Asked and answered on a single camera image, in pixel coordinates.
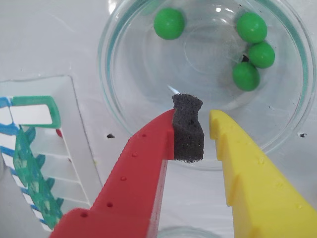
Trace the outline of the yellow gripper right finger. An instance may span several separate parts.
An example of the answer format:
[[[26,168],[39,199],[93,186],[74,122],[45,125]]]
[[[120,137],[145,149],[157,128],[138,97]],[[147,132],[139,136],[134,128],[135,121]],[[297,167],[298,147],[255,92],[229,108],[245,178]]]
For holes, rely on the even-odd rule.
[[[317,212],[230,116],[210,111],[236,238],[315,238]]]

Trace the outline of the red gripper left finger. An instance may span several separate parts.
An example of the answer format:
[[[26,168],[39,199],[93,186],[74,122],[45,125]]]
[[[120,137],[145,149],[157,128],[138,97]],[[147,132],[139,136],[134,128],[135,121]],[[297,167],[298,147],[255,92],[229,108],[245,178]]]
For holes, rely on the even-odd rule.
[[[174,107],[130,137],[90,209],[76,208],[53,238],[155,238],[168,161],[193,163],[204,153],[202,101],[173,96]]]

